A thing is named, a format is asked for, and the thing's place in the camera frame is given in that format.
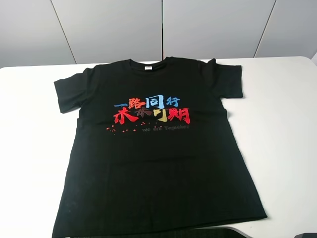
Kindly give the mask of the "black robot base front edge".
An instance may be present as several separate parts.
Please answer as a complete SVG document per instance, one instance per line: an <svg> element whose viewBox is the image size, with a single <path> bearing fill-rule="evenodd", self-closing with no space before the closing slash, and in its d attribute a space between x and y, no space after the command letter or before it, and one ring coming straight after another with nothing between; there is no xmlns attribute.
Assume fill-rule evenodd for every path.
<svg viewBox="0 0 317 238"><path fill-rule="evenodd" d="M237 233L239 233L240 235L242 235L245 238L251 238L250 235L246 234L245 232L243 232L242 230L236 228L236 224L240 224L240 223L244 223L244 221L237 221L237 222L230 222L230 223L226 223L226 224L222 224L222 225L217 225L218 228L226 228L226 229L230 229L233 230Z"/></svg>

